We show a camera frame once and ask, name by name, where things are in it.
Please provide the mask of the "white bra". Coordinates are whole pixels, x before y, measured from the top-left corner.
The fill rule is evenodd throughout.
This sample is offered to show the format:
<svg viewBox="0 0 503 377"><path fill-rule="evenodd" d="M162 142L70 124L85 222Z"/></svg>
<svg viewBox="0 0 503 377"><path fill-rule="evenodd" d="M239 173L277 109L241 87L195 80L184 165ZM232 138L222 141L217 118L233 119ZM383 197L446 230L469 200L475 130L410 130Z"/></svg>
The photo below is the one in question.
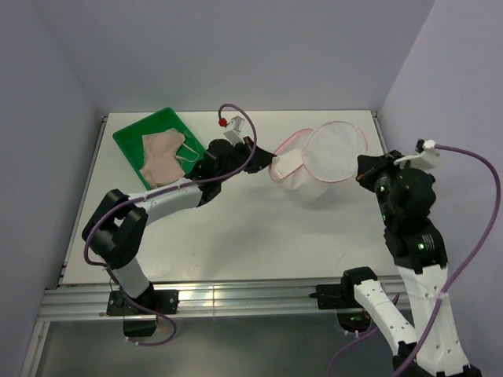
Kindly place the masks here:
<svg viewBox="0 0 503 377"><path fill-rule="evenodd" d="M280 181L294 174L302 166L302 150L293 149L273 158L270 165L271 176L275 181Z"/></svg>

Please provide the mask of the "white mesh laundry bag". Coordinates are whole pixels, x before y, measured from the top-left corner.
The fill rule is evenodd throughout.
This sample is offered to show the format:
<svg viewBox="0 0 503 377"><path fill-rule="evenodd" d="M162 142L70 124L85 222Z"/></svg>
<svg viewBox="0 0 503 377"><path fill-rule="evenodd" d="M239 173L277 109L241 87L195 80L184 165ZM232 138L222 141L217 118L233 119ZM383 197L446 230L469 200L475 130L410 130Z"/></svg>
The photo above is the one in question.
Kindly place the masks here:
<svg viewBox="0 0 503 377"><path fill-rule="evenodd" d="M271 180L291 199L300 203L319 200L335 184L346 181L357 170L357 157L367 152L365 134L357 126L332 121L317 129L302 129L284 141L276 156L301 149L303 166L289 177Z"/></svg>

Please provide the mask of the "beige pink bra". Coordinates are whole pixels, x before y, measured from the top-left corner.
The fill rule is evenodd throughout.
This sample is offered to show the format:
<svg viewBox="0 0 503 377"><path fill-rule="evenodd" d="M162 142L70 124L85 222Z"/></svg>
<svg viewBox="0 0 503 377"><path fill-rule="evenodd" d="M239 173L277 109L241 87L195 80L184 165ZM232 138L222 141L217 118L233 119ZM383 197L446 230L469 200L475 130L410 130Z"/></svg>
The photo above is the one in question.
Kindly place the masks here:
<svg viewBox="0 0 503 377"><path fill-rule="evenodd" d="M185 136L175 129L142 136L144 165L142 177L152 189L169 185L185 173L183 163L195 163L200 154L185 143Z"/></svg>

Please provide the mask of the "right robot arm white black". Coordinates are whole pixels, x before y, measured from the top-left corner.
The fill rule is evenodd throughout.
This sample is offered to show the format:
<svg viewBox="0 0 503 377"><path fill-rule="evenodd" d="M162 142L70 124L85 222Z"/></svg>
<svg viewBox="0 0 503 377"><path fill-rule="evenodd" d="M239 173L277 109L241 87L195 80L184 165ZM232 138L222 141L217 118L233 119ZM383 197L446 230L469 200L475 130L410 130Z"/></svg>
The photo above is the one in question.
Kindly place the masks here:
<svg viewBox="0 0 503 377"><path fill-rule="evenodd" d="M393 151L359 155L356 181L375 194L384 222L384 239L402 278L413 315L409 324L387 297L369 267L343 273L340 297L365 309L384 335L400 376L479 376L466 357L448 294L446 247L429 218L435 178L402 161Z"/></svg>

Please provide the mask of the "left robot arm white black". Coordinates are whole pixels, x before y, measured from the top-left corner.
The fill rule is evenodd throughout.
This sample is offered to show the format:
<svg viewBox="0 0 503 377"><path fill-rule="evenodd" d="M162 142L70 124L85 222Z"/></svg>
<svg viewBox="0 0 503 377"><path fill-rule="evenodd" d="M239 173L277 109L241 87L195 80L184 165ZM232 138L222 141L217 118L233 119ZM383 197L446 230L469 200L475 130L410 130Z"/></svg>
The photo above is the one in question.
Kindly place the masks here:
<svg viewBox="0 0 503 377"><path fill-rule="evenodd" d="M192 170L172 184L134 195L107 192L82 232L85 262L105 269L134 313L152 312L159 305L137 258L145 228L181 210L202 207L221 192L224 181L240 172L258 173L274 158L250 137L236 144L215 139Z"/></svg>

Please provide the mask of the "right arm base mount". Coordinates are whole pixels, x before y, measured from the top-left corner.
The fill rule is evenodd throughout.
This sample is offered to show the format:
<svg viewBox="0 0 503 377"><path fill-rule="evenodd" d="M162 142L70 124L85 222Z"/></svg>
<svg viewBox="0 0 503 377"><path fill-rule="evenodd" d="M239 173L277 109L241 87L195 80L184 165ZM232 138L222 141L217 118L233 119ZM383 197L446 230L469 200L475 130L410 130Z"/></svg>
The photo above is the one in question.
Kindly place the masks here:
<svg viewBox="0 0 503 377"><path fill-rule="evenodd" d="M319 284L309 297L317 301L319 310L333 310L337 324L345 335L360 335L369 330L370 315L356 301L346 298L340 284Z"/></svg>

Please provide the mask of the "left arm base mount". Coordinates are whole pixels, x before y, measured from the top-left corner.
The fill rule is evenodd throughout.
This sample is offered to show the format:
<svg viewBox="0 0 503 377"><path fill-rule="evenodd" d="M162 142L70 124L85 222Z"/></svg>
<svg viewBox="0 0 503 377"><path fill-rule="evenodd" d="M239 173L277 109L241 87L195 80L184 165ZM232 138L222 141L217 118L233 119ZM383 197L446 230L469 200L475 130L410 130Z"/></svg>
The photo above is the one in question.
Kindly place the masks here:
<svg viewBox="0 0 503 377"><path fill-rule="evenodd" d="M146 305L150 310L163 315L176 314L178 311L178 290L158 290L153 292L153 302ZM133 319L147 315L148 312L129 303L119 290L113 290L108 297L106 315L123 317L123 334L128 338L144 339L152 336L157 328L159 317L155 319Z"/></svg>

